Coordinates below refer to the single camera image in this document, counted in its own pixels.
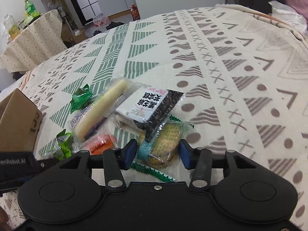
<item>snack package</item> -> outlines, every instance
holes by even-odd
[[[89,150],[91,155],[100,155],[110,148],[118,148],[118,145],[115,137],[107,134],[105,129],[84,142],[82,147],[83,150]]]
[[[73,93],[72,100],[70,101],[70,113],[73,113],[78,109],[84,109],[92,96],[93,94],[90,91],[88,84],[86,84],[83,88],[77,89],[76,92]]]
[[[141,134],[137,159],[156,169],[170,165],[178,157],[177,147],[183,134],[191,128],[190,123],[169,121],[156,131],[150,142],[146,142],[145,134]]]
[[[182,92],[140,85],[116,110],[113,118],[132,127],[144,130],[149,142],[156,130],[169,117],[174,106],[184,99]]]
[[[62,130],[57,134],[53,147],[50,151],[42,155],[43,158],[58,158],[63,160],[65,158],[71,157],[72,154],[76,153],[78,149],[73,143],[72,133],[66,133],[66,129]]]
[[[88,139],[103,120],[136,89],[128,78],[112,79],[93,103],[68,122],[74,139],[79,142]]]
[[[93,23],[95,27],[107,26],[109,25],[110,20],[108,17],[104,16],[103,13],[100,13],[99,15],[93,17]]]

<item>bed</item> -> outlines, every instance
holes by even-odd
[[[307,230],[307,58],[301,35],[274,18],[238,6],[195,8],[98,34],[27,72],[19,88],[44,116],[37,159],[68,129],[71,96],[86,83],[94,96],[117,75],[185,92],[174,115],[195,124],[192,147],[234,149],[290,181],[299,198],[291,221]],[[109,130],[120,146],[137,137]],[[15,193],[0,206],[11,226],[24,221]]]

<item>dotted tablecloth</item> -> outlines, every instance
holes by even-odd
[[[0,55],[0,69],[28,71],[66,49],[61,40],[62,22],[51,10],[23,30]]]

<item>plastic bag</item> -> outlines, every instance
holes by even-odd
[[[71,157],[72,154],[78,151],[77,147],[73,143],[72,133],[66,133],[66,129],[62,130],[57,134],[53,147],[50,151],[47,151],[42,155],[42,158],[58,158],[63,160],[65,158]]]
[[[95,27],[107,26],[110,24],[109,18],[104,16],[103,13],[93,17],[93,23]]]
[[[93,103],[68,122],[74,139],[79,142],[88,139],[104,119],[135,91],[133,85],[128,78],[112,79]]]
[[[298,32],[300,32],[303,36],[308,36],[307,21],[302,15],[299,15],[290,6],[282,4],[280,2],[270,1],[269,4],[272,5],[272,17],[289,24]]]
[[[116,123],[123,122],[144,130],[145,140],[149,142],[156,130],[168,119],[170,111],[185,95],[178,91],[139,85],[139,89],[120,104],[110,117],[114,118]]]
[[[170,121],[156,131],[155,137],[150,142],[146,142],[145,135],[141,134],[138,140],[137,159],[156,169],[170,165],[178,157],[177,147],[183,134],[190,129],[192,129],[190,123]]]
[[[82,149],[89,150],[91,155],[102,154],[105,150],[111,148],[118,148],[116,139],[113,135],[108,134],[106,129],[92,136],[89,140],[84,142]]]

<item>green candy wrapper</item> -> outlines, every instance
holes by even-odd
[[[57,134],[57,137],[54,141],[53,154],[54,157],[62,160],[72,156],[70,147],[73,143],[72,133],[65,133],[66,129]]]
[[[93,96],[90,91],[90,87],[86,84],[83,88],[79,88],[73,93],[72,100],[70,104],[72,108],[70,109],[70,113],[73,113],[76,110],[84,109],[87,105],[91,97]]]
[[[175,182],[175,179],[173,179],[172,177],[160,172],[157,169],[143,165],[143,164],[138,163],[138,162],[133,162],[132,165],[131,165],[131,168],[135,169],[138,172],[148,174],[148,175],[152,175],[152,176],[156,177],[157,179],[161,180],[162,182]]]

